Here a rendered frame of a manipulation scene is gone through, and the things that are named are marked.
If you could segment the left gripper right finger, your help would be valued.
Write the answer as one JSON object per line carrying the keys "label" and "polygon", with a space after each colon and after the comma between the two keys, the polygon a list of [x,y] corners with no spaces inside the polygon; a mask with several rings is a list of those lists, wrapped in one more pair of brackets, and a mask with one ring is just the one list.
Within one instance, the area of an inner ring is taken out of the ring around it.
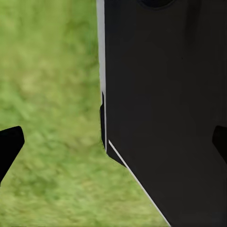
{"label": "left gripper right finger", "polygon": [[216,126],[212,143],[227,164],[227,128]]}

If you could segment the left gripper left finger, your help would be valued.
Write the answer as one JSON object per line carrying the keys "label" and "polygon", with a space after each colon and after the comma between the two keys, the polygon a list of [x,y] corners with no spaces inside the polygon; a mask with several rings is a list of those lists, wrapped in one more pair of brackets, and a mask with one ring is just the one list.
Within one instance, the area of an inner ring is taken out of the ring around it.
{"label": "left gripper left finger", "polygon": [[0,183],[25,143],[20,126],[0,131]]}

